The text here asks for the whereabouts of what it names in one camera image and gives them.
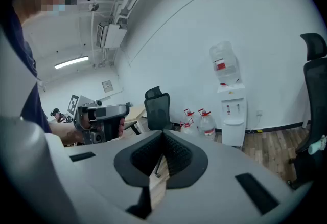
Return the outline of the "grey wall panel box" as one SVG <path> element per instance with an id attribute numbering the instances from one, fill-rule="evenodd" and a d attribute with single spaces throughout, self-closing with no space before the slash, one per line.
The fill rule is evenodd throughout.
<path id="1" fill-rule="evenodd" d="M 102 82 L 102 87 L 105 93 L 111 92 L 114 90 L 111 80 Z"/>

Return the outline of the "black mesh office chair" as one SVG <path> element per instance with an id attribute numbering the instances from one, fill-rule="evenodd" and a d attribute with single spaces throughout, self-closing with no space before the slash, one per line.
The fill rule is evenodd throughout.
<path id="1" fill-rule="evenodd" d="M 175 129 L 170 120 L 170 96 L 162 93 L 159 86 L 146 91 L 144 105 L 150 130 Z"/>

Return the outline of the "person's left forearm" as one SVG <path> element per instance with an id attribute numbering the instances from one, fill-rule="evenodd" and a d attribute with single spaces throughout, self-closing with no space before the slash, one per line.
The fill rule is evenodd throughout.
<path id="1" fill-rule="evenodd" d="M 57 135 L 63 145 L 84 143 L 82 132 L 78 131 L 73 123 L 52 123 L 49 122 L 52 134 Z"/>

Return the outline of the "navy shirt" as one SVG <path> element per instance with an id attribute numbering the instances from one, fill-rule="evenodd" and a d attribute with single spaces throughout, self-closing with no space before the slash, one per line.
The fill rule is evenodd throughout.
<path id="1" fill-rule="evenodd" d="M 33 122 L 40 126 L 45 133 L 51 133 L 47 117 L 42 109 L 38 86 L 37 71 L 34 67 L 34 58 L 29 44 L 23 36 L 22 25 L 12 6 L 8 8 L 2 20 L 2 27 L 5 35 L 13 47 L 14 52 L 20 59 L 24 68 L 18 74 L 28 80 L 28 87 L 23 93 L 24 105 L 20 116 L 26 121 Z"/>

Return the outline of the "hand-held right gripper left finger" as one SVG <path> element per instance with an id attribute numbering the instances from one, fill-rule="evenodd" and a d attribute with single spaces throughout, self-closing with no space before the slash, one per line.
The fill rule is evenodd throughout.
<path id="1" fill-rule="evenodd" d="M 158 170 L 163 156 L 162 131 L 157 131 L 124 148 L 114 157 L 114 167 L 122 180 L 142 189 L 138 202 L 126 212 L 141 219 L 146 219 L 151 213 L 150 175 Z"/>

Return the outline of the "black office chair with headrest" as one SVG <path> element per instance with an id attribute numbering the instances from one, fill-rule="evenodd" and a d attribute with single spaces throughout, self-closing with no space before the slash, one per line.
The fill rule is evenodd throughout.
<path id="1" fill-rule="evenodd" d="M 303 67 L 307 86 L 311 124 L 308 136 L 290 159 L 296 180 L 288 185 L 296 190 L 327 170 L 327 43 L 317 33 L 301 34 L 307 45 L 307 63 Z"/>

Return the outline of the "white water dispenser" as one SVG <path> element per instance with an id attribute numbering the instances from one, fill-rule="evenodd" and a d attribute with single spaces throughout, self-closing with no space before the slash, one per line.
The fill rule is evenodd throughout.
<path id="1" fill-rule="evenodd" d="M 221 86 L 217 90 L 222 129 L 222 143 L 242 147 L 246 131 L 247 100 L 242 83 Z"/>

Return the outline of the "long ceiling light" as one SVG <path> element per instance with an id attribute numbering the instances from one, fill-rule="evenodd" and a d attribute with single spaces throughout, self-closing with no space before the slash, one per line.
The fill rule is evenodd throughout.
<path id="1" fill-rule="evenodd" d="M 79 57 L 76 59 L 72 59 L 72 60 L 57 64 L 57 65 L 54 65 L 54 68 L 60 69 L 60 68 L 63 68 L 63 67 L 69 66 L 69 65 L 73 65 L 76 63 L 84 62 L 84 61 L 88 61 L 88 56 Z"/>

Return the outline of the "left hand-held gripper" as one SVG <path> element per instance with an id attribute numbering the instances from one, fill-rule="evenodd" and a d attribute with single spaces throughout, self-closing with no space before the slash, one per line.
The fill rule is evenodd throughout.
<path id="1" fill-rule="evenodd" d="M 100 100 L 72 95 L 68 113 L 73 116 L 75 128 L 82 132 L 84 144 L 97 144 L 118 137 L 121 118 L 129 114 L 126 104 L 103 106 Z"/>

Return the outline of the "white air conditioner unit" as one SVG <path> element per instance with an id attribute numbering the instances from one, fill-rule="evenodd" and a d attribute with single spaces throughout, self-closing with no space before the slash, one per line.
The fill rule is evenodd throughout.
<path id="1" fill-rule="evenodd" d="M 99 48 L 119 48 L 127 33 L 125 24 L 115 25 L 100 22 L 97 26 L 96 45 Z"/>

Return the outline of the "clear water bottle red label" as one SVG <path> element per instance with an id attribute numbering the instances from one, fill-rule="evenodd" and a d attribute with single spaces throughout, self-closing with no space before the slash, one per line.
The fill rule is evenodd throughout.
<path id="1" fill-rule="evenodd" d="M 220 83 L 234 85 L 240 80 L 237 59 L 229 41 L 222 41 L 212 46 L 209 54 Z"/>

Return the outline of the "light wooden desk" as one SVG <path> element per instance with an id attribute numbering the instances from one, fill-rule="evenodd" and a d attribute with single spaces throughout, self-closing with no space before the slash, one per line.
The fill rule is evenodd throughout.
<path id="1" fill-rule="evenodd" d="M 143 104 L 131 107 L 128 116 L 125 118 L 125 129 L 131 128 L 136 135 L 144 133 L 145 130 L 140 119 L 145 111 L 146 108 Z"/>

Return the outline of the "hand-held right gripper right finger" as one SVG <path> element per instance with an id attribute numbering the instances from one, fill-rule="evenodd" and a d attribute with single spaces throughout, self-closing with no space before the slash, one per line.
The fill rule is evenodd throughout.
<path id="1" fill-rule="evenodd" d="M 169 171 L 168 190 L 192 186 L 207 170 L 208 157 L 194 140 L 192 136 L 180 132 L 162 132 L 162 154 Z"/>

